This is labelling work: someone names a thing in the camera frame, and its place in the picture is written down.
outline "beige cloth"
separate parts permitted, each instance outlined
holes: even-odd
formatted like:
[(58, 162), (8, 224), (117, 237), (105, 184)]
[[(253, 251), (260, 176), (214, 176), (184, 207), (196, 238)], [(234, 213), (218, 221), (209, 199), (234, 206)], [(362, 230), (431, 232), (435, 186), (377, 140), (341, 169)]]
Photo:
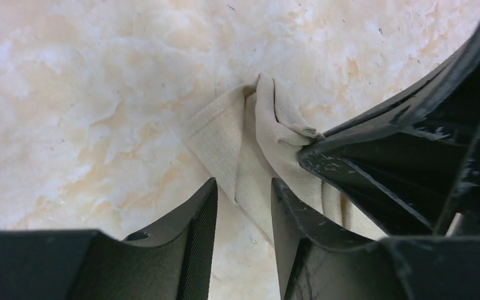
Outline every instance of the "beige cloth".
[(218, 97), (184, 127), (188, 147), (270, 241), (275, 177), (334, 222), (369, 238), (385, 236), (337, 189), (299, 166), (296, 153), (321, 137), (306, 125), (279, 83), (266, 74)]

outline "towel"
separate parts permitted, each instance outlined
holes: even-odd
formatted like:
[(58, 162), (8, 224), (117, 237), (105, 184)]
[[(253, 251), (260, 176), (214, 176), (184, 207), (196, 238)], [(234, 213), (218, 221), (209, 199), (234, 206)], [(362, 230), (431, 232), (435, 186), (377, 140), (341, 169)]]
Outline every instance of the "towel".
[(371, 239), (386, 236), (335, 187), (299, 166), (296, 153), (322, 137), (264, 73), (219, 96), (183, 127), (188, 148), (270, 242), (272, 178), (340, 226)]

